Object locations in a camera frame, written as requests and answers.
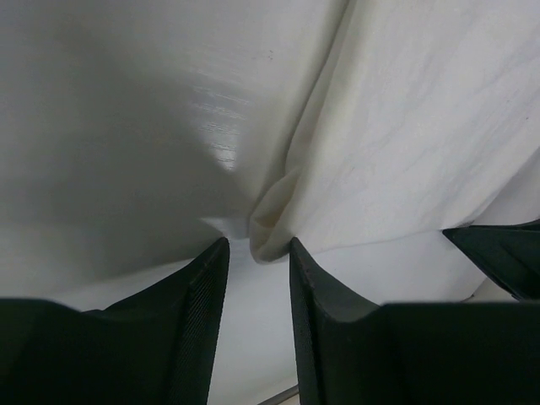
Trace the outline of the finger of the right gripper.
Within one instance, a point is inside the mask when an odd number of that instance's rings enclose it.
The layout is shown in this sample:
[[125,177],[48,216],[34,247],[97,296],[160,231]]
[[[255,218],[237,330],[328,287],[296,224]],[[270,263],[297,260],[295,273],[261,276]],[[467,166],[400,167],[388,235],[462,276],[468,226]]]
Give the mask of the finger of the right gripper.
[[517,300],[539,299],[539,221],[470,225],[442,234],[487,278]]

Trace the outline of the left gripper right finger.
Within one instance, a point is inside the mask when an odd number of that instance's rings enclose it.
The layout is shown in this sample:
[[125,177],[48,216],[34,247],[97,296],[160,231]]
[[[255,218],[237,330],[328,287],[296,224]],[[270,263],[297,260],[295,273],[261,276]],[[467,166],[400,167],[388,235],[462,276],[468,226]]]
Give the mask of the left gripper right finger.
[[377,305],[292,239],[289,287],[303,404],[536,404],[533,302]]

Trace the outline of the white t-shirt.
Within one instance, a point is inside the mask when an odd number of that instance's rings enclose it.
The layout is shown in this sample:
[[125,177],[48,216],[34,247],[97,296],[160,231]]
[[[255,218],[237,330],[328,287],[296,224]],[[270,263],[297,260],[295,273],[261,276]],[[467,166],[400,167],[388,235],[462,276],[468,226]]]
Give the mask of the white t-shirt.
[[538,2],[352,1],[251,216],[251,254],[469,223],[538,150]]

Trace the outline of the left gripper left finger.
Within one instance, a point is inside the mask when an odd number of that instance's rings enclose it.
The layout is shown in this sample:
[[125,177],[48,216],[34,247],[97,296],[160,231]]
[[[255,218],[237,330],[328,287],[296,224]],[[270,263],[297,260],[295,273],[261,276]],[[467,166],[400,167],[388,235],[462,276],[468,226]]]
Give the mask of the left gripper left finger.
[[204,404],[230,244],[103,310],[1,302],[4,404]]

